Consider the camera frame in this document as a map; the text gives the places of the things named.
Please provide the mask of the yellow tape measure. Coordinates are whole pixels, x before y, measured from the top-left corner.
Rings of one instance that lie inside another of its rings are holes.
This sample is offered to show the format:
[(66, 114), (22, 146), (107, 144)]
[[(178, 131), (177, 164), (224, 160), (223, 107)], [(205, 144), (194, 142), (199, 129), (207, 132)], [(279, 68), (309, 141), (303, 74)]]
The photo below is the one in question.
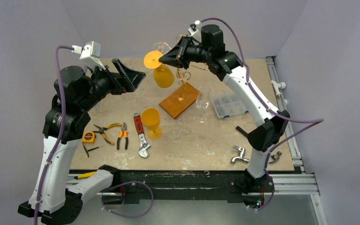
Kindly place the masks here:
[(82, 136), (82, 143), (95, 143), (96, 135), (93, 131), (85, 132)]

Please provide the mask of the chrome faucet tap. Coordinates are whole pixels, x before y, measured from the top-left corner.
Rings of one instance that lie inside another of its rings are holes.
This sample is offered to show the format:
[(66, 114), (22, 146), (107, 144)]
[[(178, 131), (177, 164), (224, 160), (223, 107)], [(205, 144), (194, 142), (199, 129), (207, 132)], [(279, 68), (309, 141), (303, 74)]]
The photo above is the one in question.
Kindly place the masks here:
[(247, 150), (245, 148), (239, 147), (239, 146), (236, 146), (236, 145), (234, 145), (232, 148), (239, 151), (239, 155), (235, 156), (235, 157), (233, 157), (231, 159), (232, 163), (235, 163), (237, 161), (242, 161), (242, 162), (245, 162), (245, 163), (249, 163), (250, 160), (245, 157), (245, 154), (247, 152)]

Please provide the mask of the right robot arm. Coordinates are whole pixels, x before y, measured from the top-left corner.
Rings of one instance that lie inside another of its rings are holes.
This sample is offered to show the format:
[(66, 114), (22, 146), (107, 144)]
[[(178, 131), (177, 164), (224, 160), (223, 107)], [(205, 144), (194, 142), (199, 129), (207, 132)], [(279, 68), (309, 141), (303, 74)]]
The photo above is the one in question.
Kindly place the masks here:
[(189, 68), (191, 62), (205, 63), (211, 73), (236, 94), (252, 116), (256, 128), (247, 134), (252, 147), (244, 172), (242, 192), (257, 190), (268, 178), (267, 157), (285, 132), (290, 114), (280, 111), (259, 91), (249, 76), (249, 68), (234, 52), (226, 50), (223, 31), (208, 24), (189, 28), (189, 36), (161, 56), (159, 62), (175, 68)]

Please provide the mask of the red adjustable wrench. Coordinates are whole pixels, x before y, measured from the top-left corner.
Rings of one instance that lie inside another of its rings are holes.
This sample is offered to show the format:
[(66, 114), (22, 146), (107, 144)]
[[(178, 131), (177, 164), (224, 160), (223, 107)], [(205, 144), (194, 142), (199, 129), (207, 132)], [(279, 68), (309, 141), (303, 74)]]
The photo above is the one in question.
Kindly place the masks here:
[(140, 148), (139, 148), (138, 154), (142, 158), (147, 158), (149, 156), (148, 149), (151, 147), (151, 145), (146, 141), (146, 138), (144, 135), (143, 124), (142, 124), (142, 120), (141, 120), (141, 115), (140, 115), (140, 113), (135, 112), (133, 117), (134, 117), (136, 132), (138, 134), (139, 141), (140, 141)]

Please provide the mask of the yellow wine glass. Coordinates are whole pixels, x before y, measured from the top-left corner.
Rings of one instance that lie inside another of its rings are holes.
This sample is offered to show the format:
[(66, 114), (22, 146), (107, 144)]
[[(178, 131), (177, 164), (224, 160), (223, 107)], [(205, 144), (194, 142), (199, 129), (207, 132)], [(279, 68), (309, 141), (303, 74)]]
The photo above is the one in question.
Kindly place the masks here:
[(141, 120), (147, 129), (147, 136), (150, 139), (155, 140), (161, 137), (162, 129), (160, 128), (160, 114), (157, 109), (146, 109), (141, 115)]
[(150, 51), (143, 59), (146, 68), (153, 70), (153, 78), (157, 86), (163, 89), (169, 88), (174, 83), (172, 71), (164, 65), (159, 59), (163, 54), (157, 50)]

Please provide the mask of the clear wine glass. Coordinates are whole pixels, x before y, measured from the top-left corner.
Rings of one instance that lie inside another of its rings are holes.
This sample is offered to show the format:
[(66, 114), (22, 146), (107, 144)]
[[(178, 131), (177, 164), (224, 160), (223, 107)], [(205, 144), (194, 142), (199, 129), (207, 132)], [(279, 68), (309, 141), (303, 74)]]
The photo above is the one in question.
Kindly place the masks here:
[(158, 52), (161, 52), (162, 54), (166, 54), (167, 52), (169, 52), (172, 47), (167, 43), (167, 42), (156, 42), (153, 45), (154, 49)]
[(210, 87), (208, 85), (202, 85), (199, 88), (198, 97), (196, 99), (196, 112), (193, 115), (193, 119), (197, 123), (206, 122), (206, 112), (210, 104)]

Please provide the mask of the black table front rail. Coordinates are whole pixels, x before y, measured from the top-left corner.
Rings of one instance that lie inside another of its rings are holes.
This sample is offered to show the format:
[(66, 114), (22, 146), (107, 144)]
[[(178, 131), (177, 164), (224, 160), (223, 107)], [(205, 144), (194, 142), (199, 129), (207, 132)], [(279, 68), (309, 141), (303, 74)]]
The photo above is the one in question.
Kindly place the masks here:
[(265, 195), (275, 191), (273, 179), (256, 180), (246, 171), (142, 171), (113, 170), (113, 180), (98, 193), (118, 193), (125, 204), (141, 200), (227, 201), (260, 208)]

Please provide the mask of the wooden rack base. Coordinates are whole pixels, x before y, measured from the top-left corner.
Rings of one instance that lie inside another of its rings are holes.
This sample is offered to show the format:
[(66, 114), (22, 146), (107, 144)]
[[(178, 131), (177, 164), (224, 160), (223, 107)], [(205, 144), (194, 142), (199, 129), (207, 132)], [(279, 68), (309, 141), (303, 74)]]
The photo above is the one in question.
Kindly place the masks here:
[(173, 119), (177, 119), (192, 104), (196, 102), (199, 90), (185, 83), (185, 87), (179, 87), (176, 91), (159, 103), (159, 106)]

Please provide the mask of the clear plastic screw box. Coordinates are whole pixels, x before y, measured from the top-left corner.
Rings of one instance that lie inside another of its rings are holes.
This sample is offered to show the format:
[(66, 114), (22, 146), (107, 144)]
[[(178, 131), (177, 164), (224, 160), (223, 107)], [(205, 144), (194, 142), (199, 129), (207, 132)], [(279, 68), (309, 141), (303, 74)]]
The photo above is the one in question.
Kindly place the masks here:
[(226, 119), (249, 113), (245, 105), (233, 92), (225, 92), (210, 97), (218, 119)]

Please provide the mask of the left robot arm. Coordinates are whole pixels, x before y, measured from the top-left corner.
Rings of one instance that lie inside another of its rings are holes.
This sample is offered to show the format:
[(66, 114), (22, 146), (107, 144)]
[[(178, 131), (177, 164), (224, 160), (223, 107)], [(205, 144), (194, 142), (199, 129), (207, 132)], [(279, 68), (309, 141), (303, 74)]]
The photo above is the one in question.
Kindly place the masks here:
[(67, 187), (71, 162), (80, 145), (89, 110), (108, 94), (134, 92), (146, 74), (132, 70), (119, 59), (112, 60), (116, 72), (96, 67), (87, 76), (80, 66), (61, 69), (54, 82), (56, 94), (45, 116), (44, 150), (38, 180), (29, 200), (18, 213), (46, 225), (65, 225), (76, 220), (83, 205), (101, 190), (117, 191), (121, 186), (119, 170), (103, 165), (86, 180)]

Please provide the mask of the yellow handled screwdriver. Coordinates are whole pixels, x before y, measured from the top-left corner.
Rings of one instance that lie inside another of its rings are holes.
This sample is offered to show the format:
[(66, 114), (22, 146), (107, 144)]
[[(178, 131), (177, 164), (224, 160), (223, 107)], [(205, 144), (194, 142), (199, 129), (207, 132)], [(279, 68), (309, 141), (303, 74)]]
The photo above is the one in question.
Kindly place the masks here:
[(67, 178), (67, 180), (82, 180), (82, 179), (86, 179), (86, 178), (93, 176), (95, 173), (96, 173), (96, 171), (82, 173), (82, 174), (69, 174), (69, 177)]

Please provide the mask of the yellow long nose pliers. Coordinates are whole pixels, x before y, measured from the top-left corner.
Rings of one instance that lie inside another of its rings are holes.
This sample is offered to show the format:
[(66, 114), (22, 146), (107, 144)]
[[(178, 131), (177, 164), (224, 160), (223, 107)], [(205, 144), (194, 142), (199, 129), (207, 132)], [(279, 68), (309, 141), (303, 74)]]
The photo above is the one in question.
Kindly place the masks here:
[(106, 126), (106, 127), (101, 127), (101, 126), (98, 126), (98, 125), (94, 124), (94, 126), (95, 126), (98, 130), (93, 131), (93, 133), (101, 134), (102, 137), (104, 138), (104, 140), (105, 140), (107, 143), (109, 143), (109, 144), (111, 144), (111, 145), (114, 145), (115, 143), (114, 143), (113, 141), (111, 141), (111, 140), (107, 137), (105, 131), (107, 131), (107, 130), (113, 128), (113, 127), (121, 127), (122, 124), (121, 124), (121, 123), (113, 123), (113, 124), (110, 124), (110, 125), (108, 125), (108, 126)]

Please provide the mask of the orange black pliers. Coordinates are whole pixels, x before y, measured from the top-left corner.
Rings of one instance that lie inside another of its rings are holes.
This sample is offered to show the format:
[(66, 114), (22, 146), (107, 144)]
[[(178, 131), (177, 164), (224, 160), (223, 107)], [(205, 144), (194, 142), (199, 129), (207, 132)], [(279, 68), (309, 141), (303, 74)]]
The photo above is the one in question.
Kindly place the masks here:
[(125, 147), (124, 149), (127, 150), (128, 149), (128, 131), (127, 131), (127, 124), (125, 122), (122, 123), (121, 125), (121, 131), (119, 133), (119, 136), (117, 138), (117, 147), (116, 149), (119, 150), (120, 149), (120, 142), (122, 138), (125, 138)]

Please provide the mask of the small black hex key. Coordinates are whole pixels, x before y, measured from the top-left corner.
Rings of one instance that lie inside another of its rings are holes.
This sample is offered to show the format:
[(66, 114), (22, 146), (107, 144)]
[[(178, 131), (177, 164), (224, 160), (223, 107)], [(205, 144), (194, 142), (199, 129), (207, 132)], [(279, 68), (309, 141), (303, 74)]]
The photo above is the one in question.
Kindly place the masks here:
[(84, 149), (84, 151), (85, 151), (85, 153), (86, 153), (86, 155), (87, 155), (87, 158), (89, 158), (91, 151), (94, 151), (94, 150), (97, 150), (97, 149), (99, 149), (99, 148), (102, 148), (103, 146), (98, 146), (98, 147), (94, 147), (94, 148), (91, 148), (91, 149), (87, 149), (86, 146), (85, 146), (84, 144), (82, 144), (82, 147), (83, 147), (83, 149)]

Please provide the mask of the aluminium frame rail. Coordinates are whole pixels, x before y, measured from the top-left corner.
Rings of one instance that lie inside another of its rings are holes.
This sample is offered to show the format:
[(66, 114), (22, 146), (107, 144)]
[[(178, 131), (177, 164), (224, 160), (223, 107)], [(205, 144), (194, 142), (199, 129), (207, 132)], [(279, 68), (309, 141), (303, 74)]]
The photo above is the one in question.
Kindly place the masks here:
[[(266, 58), (266, 65), (270, 75), (270, 79), (279, 82), (275, 62), (273, 57)], [(285, 97), (276, 97), (278, 108), (286, 109)], [(286, 137), (293, 135), (294, 130), (292, 123), (289, 122), (285, 130)], [(295, 138), (287, 141), (290, 148), (290, 154), (293, 166), (300, 169), (298, 174), (273, 174), (275, 194), (279, 195), (319, 195), (319, 188), (314, 174), (305, 172), (301, 153)]]

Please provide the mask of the white pipe tee fitting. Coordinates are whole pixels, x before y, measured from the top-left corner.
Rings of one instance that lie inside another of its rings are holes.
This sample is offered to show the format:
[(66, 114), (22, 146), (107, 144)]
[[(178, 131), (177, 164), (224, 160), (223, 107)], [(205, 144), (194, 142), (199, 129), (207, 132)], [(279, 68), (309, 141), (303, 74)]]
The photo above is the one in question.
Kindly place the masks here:
[(285, 82), (276, 82), (274, 80), (270, 80), (270, 84), (272, 85), (272, 87), (274, 89), (274, 93), (275, 93), (276, 97), (281, 98), (282, 97), (282, 90), (286, 88), (286, 83)]

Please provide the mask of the black handled hammer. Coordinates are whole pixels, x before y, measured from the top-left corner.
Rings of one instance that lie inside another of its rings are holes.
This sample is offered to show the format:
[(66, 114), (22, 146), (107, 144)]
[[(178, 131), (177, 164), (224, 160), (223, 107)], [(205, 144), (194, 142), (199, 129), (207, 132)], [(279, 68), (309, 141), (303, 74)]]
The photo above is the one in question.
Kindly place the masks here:
[[(235, 129), (236, 129), (238, 132), (240, 132), (243, 136), (247, 137), (247, 135), (248, 135), (247, 132), (246, 132), (245, 130), (243, 130), (240, 126), (237, 126)], [(271, 153), (271, 154), (270, 154), (271, 161), (268, 162), (268, 164), (274, 164), (274, 163), (276, 163), (276, 162), (280, 159), (281, 156), (282, 156), (282, 152), (281, 152), (281, 151), (278, 151), (276, 154)]]

